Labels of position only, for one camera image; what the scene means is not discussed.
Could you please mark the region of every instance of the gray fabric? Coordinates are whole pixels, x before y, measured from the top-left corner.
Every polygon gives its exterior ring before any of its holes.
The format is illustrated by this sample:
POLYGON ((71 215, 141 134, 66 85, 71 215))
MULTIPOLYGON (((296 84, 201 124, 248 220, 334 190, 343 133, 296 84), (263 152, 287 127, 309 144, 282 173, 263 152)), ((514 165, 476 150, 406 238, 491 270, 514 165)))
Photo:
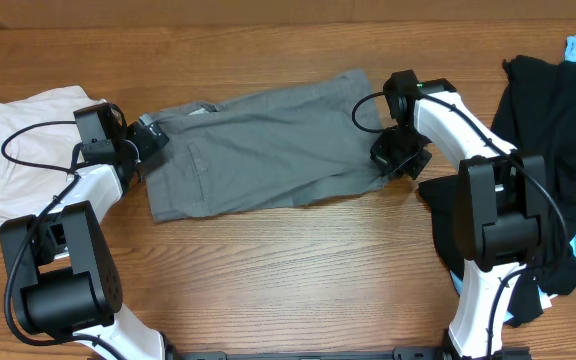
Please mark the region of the gray fabric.
MULTIPOLYGON (((387 178, 370 160, 377 135, 350 118, 371 92, 364 72, 353 70, 323 83, 145 114, 170 138, 144 164, 155 221, 381 189, 387 178), (208 113, 188 115, 202 108, 208 113)), ((357 114, 365 126, 381 127, 373 101, 357 114)))

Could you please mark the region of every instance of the table surface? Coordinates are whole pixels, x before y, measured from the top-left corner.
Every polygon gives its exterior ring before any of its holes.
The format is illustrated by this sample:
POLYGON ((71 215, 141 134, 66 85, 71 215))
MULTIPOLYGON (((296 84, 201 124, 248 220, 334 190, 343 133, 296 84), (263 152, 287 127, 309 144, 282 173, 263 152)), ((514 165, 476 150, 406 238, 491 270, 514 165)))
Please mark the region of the table surface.
MULTIPOLYGON (((563 60, 576 21, 0 31, 0 102, 81 85, 129 121, 193 100, 221 101, 364 68, 375 90, 393 71, 445 77, 490 124, 503 59, 563 60)), ((183 351, 368 351, 437 345, 458 297, 432 241, 420 181, 453 174, 434 155, 416 180, 296 209, 155 225, 145 185, 102 223, 125 303, 183 351)), ((82 359, 70 344, 23 345, 2 311, 0 359, 82 359)), ((576 359, 576 290, 506 344, 536 359, 576 359)))

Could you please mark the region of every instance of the black cloth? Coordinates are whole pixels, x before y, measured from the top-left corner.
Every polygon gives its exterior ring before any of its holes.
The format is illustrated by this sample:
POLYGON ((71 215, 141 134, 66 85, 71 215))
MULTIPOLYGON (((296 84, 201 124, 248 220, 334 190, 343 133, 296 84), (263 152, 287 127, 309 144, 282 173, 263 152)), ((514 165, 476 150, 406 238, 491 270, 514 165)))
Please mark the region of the black cloth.
MULTIPOLYGON (((508 86, 491 130, 519 150, 544 156, 547 189, 564 215, 569 242, 576 233, 576 63, 552 65, 519 56, 504 62, 504 69, 508 86)), ((437 253, 463 278, 463 257, 452 236, 456 188, 457 179, 451 176, 423 182, 419 192, 432 211, 437 253)), ((540 263, 559 252, 561 234, 554 215, 551 228, 550 241, 537 256, 540 263)), ((530 322, 543 313, 538 286, 548 294, 568 295, 575 289, 576 258, 570 245, 563 251, 564 260, 556 268, 526 273, 518 279, 508 308, 515 316, 511 325, 530 322)))

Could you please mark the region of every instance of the black cable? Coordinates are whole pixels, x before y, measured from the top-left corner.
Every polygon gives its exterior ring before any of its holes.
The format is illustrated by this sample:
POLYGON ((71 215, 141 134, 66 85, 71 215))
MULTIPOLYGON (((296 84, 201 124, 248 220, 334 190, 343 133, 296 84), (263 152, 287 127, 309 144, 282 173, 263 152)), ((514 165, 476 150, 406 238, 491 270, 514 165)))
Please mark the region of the black cable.
MULTIPOLYGON (((121 113, 121 110, 118 110, 118 111, 120 112, 120 114, 122 116, 123 125, 125 128, 125 119, 123 117, 123 113, 121 113)), ((106 350, 109 354, 114 356, 117 360, 126 360, 126 358, 123 355, 121 355, 117 350, 115 350, 108 343, 101 340, 99 337, 92 336, 92 335, 79 334, 79 335, 72 335, 72 336, 69 336, 69 337, 66 337, 63 339, 52 339, 52 340, 35 340, 35 339, 32 339, 32 338, 24 335, 21 332, 21 330, 19 330, 19 328, 17 328, 17 325, 15 324, 13 316, 12 316, 11 301, 12 301, 12 290, 13 290, 13 286, 15 283, 15 278, 17 276, 17 271, 19 270, 19 266, 21 265, 21 261, 22 261, 21 259, 23 258, 23 255, 25 254, 26 250, 30 247, 32 237, 35 235, 35 233, 37 232, 37 229, 39 227, 39 224, 44 220, 44 218, 50 212, 50 210, 52 210, 55 206, 57 206, 66 197, 66 195, 77 185, 77 183, 81 179, 81 176, 79 176, 79 174, 76 173, 76 169, 80 169, 80 168, 90 166, 93 164, 89 164, 89 163, 76 164, 77 157, 79 155, 79 151, 81 150, 81 143, 75 145, 73 148, 71 167, 69 169, 64 168, 64 167, 60 167, 60 166, 36 164, 36 163, 30 163, 30 162, 14 159, 14 158, 10 157, 8 154, 6 154, 6 146, 8 146, 8 144, 17 136, 25 133, 26 131, 29 131, 31 129, 34 129, 34 128, 37 128, 40 126, 73 125, 73 124, 76 124, 76 122, 74 122, 74 121, 49 121, 49 122, 34 124, 34 125, 23 128, 23 129, 17 131, 16 133, 12 134, 1 145, 1 154, 8 161, 11 161, 15 164, 34 167, 34 168, 40 168, 40 169, 63 171, 67 174, 74 174, 73 181, 70 184, 68 184, 68 186, 61 193, 59 193, 59 195, 55 196, 53 198, 52 202, 50 204, 48 204, 48 206, 46 206, 46 208, 44 208, 41 211, 41 213, 39 213, 39 216, 37 216, 37 218, 34 219, 32 225, 28 229, 28 232, 26 233, 26 236, 24 237, 24 239, 21 243, 19 250, 17 251, 17 255, 15 256, 15 260, 13 261, 13 265, 10 269, 10 275, 8 276, 8 280, 6 281, 6 290, 4 291, 4 316, 6 318, 6 324, 8 325, 10 332, 12 332, 12 334, 15 335, 15 337, 19 341, 23 342, 24 344, 28 344, 28 345, 32 345, 32 346, 52 346, 52 345, 61 345, 61 344, 65 344, 65 343, 73 342, 73 341, 90 341, 93 344, 93 347, 97 346, 97 345, 101 346, 104 350, 106 350)))
POLYGON ((495 312, 497 311, 497 306, 499 305, 499 301, 501 299, 501 294, 503 293, 504 288, 508 285, 508 282, 510 282, 510 280, 512 278, 514 278, 515 276, 519 276, 525 272, 534 271, 534 270, 537 270, 540 268, 556 266, 557 264, 559 264, 559 262, 561 262, 561 260, 565 256, 564 249, 565 249, 567 236, 568 236, 568 230, 566 228, 566 221, 564 220, 563 214, 561 213, 559 206, 557 206, 557 203, 550 196, 548 191, 537 180, 535 180, 535 178, 528 175, 526 173, 526 171, 524 170, 523 166, 521 166, 521 164, 519 164, 517 161, 515 161, 510 155, 506 154, 497 145, 495 145, 493 143, 492 139, 488 138, 486 136, 486 134, 484 134, 484 132, 472 121, 472 119, 470 119, 470 117, 468 117, 468 115, 466 115, 463 111, 459 110, 459 108, 457 108, 457 106, 455 104, 450 104, 446 101, 443 101, 441 99, 438 99, 434 96, 430 96, 427 94, 412 93, 412 92, 410 92, 410 93, 397 92, 397 91, 393 91, 393 92, 389 91, 387 93, 386 92, 378 92, 378 93, 374 93, 374 94, 371 94, 371 95, 368 95, 368 96, 362 98, 361 100, 359 100, 357 105, 355 105, 355 107, 353 108, 353 110, 352 110, 352 122, 355 124, 355 126, 357 126, 357 128, 359 128, 360 130, 366 131, 366 132, 370 132, 370 133, 381 133, 385 130, 385 129, 384 130, 367 129, 367 128, 359 125, 357 123, 356 118, 355 118, 355 113, 357 112, 357 109, 359 108, 359 106, 361 104, 363 104, 364 102, 366 102, 369 99, 372 99, 372 98, 375 98, 375 97, 381 96, 381 95, 407 96, 407 97, 414 97, 416 99, 425 99, 425 100, 432 101, 436 104, 439 104, 445 108, 450 109, 450 111, 454 112, 459 117, 461 117, 473 129, 473 131, 481 138, 481 140, 484 142, 484 144, 486 144, 486 146, 493 149, 497 154, 499 154, 500 157, 502 157, 506 161, 508 161, 516 169, 516 171, 520 175, 522 175, 525 179, 528 180, 528 182, 530 182, 533 186, 535 186, 537 188, 537 190, 541 193, 541 195, 550 204, 552 209, 555 211, 555 214, 557 215, 557 220, 558 220, 559 226, 561 227, 561 231, 563 234, 562 235, 563 240, 562 240, 562 244, 560 246, 560 251, 559 251, 558 256, 554 256, 553 259, 548 263, 541 264, 541 265, 535 265, 535 266, 526 266, 523 269, 520 269, 520 270, 517 270, 517 271, 514 271, 514 272, 508 274, 506 277, 504 277, 501 280, 501 283, 499 284, 499 287, 497 288, 497 293, 495 294, 495 298, 493 300, 493 304, 492 304, 492 308, 491 308, 491 312, 490 312, 490 318, 488 320, 488 344, 487 344, 486 357, 488 360, 492 360, 492 338, 494 337, 493 325, 494 325, 494 321, 495 321, 495 312))

